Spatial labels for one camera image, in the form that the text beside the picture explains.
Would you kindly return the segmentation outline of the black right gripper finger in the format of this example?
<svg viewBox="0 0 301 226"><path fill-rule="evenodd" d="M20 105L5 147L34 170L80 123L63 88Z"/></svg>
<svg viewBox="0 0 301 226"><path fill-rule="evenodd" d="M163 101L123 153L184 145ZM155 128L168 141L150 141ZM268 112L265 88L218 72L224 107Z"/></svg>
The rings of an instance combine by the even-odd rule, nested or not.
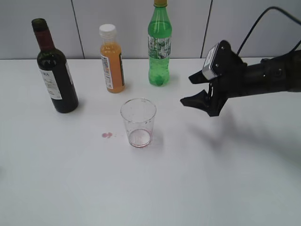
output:
<svg viewBox="0 0 301 226"><path fill-rule="evenodd" d="M196 95L184 97L180 99L180 102L183 106L196 108L204 112L208 112L209 109L208 93L205 90L202 90Z"/></svg>
<svg viewBox="0 0 301 226"><path fill-rule="evenodd" d="M189 80L192 84L203 84L203 83L209 83L210 82L210 80L208 80L204 76L202 70L195 73L195 74L193 74L193 75L191 75L191 76L189 76Z"/></svg>

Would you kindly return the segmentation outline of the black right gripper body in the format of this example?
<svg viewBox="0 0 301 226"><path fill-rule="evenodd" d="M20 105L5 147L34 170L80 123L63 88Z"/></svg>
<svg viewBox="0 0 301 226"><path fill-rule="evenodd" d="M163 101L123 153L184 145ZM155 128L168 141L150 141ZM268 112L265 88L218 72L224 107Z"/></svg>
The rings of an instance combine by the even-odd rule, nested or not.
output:
<svg viewBox="0 0 301 226"><path fill-rule="evenodd" d="M218 116L228 100L228 93L238 82L238 76L246 64L231 50L228 41L220 41L218 53L214 60L217 77L210 80L208 85L207 114L211 117Z"/></svg>

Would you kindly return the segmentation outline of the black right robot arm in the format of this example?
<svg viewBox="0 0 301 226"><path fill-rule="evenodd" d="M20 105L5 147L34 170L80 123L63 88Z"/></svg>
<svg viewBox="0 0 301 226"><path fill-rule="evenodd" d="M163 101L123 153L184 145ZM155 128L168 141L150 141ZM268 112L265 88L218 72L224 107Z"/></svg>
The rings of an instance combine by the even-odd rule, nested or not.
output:
<svg viewBox="0 0 301 226"><path fill-rule="evenodd" d="M229 98L300 92L301 52L291 51L248 65L222 40L209 50L202 70L189 76L189 80L193 84L207 83L208 91L182 98L180 102L215 117Z"/></svg>

